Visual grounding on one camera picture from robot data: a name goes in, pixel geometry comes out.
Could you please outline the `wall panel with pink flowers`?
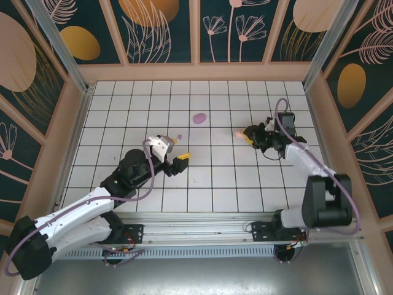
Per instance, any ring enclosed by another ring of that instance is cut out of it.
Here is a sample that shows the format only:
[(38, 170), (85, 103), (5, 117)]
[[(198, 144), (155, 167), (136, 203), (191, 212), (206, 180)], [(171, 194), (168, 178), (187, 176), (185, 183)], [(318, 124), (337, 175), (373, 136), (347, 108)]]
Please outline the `wall panel with pink flowers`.
[(279, 0), (200, 0), (200, 61), (260, 62)]

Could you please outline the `wall panel with orange circle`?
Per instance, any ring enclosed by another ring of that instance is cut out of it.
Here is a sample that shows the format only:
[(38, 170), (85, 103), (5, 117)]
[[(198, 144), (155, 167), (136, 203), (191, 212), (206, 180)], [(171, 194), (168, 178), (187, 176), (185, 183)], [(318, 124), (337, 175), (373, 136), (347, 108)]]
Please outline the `wall panel with orange circle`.
[(129, 64), (190, 63), (190, 0), (110, 0)]

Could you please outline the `aluminium corner post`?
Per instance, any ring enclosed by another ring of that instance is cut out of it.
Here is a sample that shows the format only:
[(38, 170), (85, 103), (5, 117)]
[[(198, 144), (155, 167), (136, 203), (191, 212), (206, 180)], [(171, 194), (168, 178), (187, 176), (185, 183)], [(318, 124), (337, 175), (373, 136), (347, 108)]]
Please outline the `aluminium corner post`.
[(68, 50), (63, 38), (60, 35), (58, 28), (55, 23), (50, 19), (49, 14), (44, 7), (41, 0), (25, 0), (30, 11), (36, 17), (38, 24), (43, 29), (45, 35), (48, 37), (49, 41), (52, 43), (55, 51), (57, 52), (60, 60), (65, 65), (68, 70), (70, 77), (76, 83), (79, 90), (86, 94), (88, 92), (89, 84), (84, 79), (79, 67)]
[(313, 83), (330, 53), (333, 52), (334, 47), (339, 44), (338, 40), (343, 35), (351, 17), (357, 15), (356, 9), (359, 6), (359, 1), (360, 0), (343, 0), (340, 4), (303, 78), (302, 84), (305, 93), (313, 86)]

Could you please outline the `wall panel with beige circle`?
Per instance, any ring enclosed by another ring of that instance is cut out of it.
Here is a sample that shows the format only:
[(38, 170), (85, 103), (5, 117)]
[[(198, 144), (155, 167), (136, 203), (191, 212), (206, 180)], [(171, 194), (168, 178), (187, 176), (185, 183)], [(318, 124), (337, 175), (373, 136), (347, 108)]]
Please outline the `wall panel with beige circle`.
[(289, 0), (271, 61), (311, 61), (341, 3), (342, 0)]

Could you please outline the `aluminium side rail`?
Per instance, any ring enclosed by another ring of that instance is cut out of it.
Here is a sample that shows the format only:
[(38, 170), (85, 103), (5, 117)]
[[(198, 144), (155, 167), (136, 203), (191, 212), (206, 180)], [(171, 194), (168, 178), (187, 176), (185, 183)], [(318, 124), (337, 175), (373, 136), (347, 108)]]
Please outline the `aluminium side rail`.
[(324, 160), (337, 173), (345, 173), (351, 179), (351, 197), (357, 208), (354, 210), (356, 227), (358, 228), (356, 235), (363, 235), (365, 221), (362, 216), (364, 196), (362, 182), (355, 169), (353, 152), (346, 139), (346, 131), (334, 99), (325, 84), (314, 84), (307, 89), (307, 96), (322, 140)]
[(72, 165), (74, 163), (74, 158), (77, 152), (84, 122), (85, 119), (87, 118), (87, 113), (88, 113), (89, 105), (91, 103), (92, 93), (93, 93), (93, 87), (89, 85), (87, 90), (81, 97), (78, 112), (76, 114), (74, 125), (71, 130), (71, 136), (66, 148), (66, 153), (64, 155), (63, 163), (61, 164), (59, 175), (56, 181), (56, 186), (53, 191), (50, 211), (58, 209), (59, 203), (61, 203), (62, 201), (63, 192), (64, 189), (66, 188), (68, 176), (70, 174)]

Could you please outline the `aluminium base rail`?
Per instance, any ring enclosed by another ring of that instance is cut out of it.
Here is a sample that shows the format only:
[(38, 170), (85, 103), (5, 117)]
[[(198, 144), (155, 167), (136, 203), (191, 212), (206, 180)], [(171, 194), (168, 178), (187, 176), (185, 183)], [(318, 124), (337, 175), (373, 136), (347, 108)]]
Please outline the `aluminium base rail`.
[(273, 213), (118, 212), (126, 224), (144, 226), (143, 246), (251, 245), (251, 222)]

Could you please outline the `wall panel with orange oval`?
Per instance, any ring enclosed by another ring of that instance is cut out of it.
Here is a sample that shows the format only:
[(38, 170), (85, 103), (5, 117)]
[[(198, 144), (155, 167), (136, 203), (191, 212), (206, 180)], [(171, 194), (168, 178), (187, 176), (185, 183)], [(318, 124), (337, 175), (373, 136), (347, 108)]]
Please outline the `wall panel with orange oval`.
[(119, 64), (99, 0), (42, 0), (79, 65)]

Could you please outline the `dark leaf print wall panel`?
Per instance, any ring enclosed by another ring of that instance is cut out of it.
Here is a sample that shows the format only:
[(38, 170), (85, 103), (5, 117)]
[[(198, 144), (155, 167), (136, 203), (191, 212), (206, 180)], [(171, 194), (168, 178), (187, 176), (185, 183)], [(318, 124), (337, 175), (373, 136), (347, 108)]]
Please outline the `dark leaf print wall panel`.
[(9, 114), (0, 96), (0, 219), (16, 220), (41, 144)]
[(377, 216), (393, 215), (393, 115), (376, 119), (351, 144)]
[(393, 88), (393, 0), (372, 0), (326, 82), (347, 132)]
[(66, 81), (12, 0), (0, 0), (0, 117), (48, 136)]

